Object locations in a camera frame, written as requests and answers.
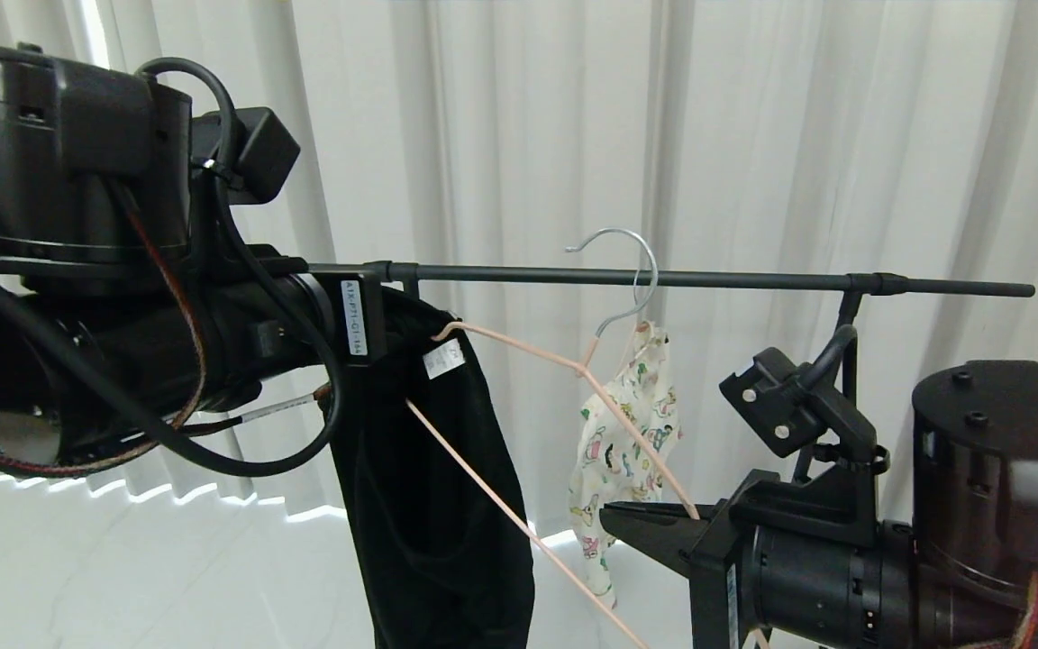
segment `curtain fold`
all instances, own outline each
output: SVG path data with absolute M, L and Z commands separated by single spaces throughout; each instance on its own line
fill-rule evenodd
M 671 270 L 893 271 L 1038 285 L 1038 1 L 0 0 L 0 45 L 132 71 L 181 55 L 239 106 L 272 106 L 302 144 L 243 234 L 317 263 L 632 267 L 639 231 Z M 214 101 L 191 79 L 169 83 Z M 425 283 L 476 324 L 581 353 L 629 288 Z M 687 435 L 674 454 L 713 502 L 753 467 L 787 468 L 718 394 L 754 353 L 815 356 L 840 296 L 666 289 L 650 317 L 674 339 Z M 593 369 L 617 371 L 631 322 Z M 968 358 L 1038 358 L 1034 299 L 871 297 L 861 409 L 895 468 L 884 513 L 910 514 L 910 390 Z M 474 341 L 543 533 L 565 530 L 566 481 L 588 387 L 559 367 Z M 321 370 L 273 379 L 263 402 Z M 248 459 L 302 447 L 318 411 L 284 411 L 204 443 Z M 169 453 L 91 479 L 133 495 L 218 485 L 338 506 L 330 457 L 261 481 L 211 476 Z

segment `black fabric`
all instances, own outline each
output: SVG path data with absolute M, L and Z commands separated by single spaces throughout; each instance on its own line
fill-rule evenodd
M 331 442 L 378 649 L 518 649 L 536 584 L 530 541 L 406 407 L 410 399 L 526 521 L 522 493 L 474 350 L 429 379 L 421 356 L 453 320 L 383 292 L 387 354 L 353 370 Z

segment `screw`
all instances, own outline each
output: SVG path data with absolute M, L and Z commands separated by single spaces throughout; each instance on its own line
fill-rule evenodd
M 968 414 L 965 414 L 964 421 L 972 428 L 987 427 L 987 414 L 978 410 L 973 410 L 972 412 L 968 412 Z

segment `white marble floor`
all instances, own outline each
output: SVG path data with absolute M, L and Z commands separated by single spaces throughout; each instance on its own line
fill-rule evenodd
M 559 553 L 576 564 L 572 543 Z M 652 648 L 689 646 L 684 579 L 612 551 L 627 624 Z M 542 558 L 536 587 L 530 646 L 631 646 Z M 338 515 L 0 482 L 0 649 L 364 649 L 371 637 Z

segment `white floral garment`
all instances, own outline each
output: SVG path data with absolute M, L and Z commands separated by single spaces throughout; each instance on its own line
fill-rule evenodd
M 667 346 L 666 331 L 652 322 L 639 324 L 631 362 L 605 386 L 663 461 L 683 439 Z M 588 399 L 581 414 L 583 431 L 568 487 L 571 526 L 583 550 L 583 580 L 608 606 L 614 606 L 617 596 L 604 552 L 617 539 L 600 525 L 598 512 L 618 501 L 658 503 L 663 478 L 598 395 Z

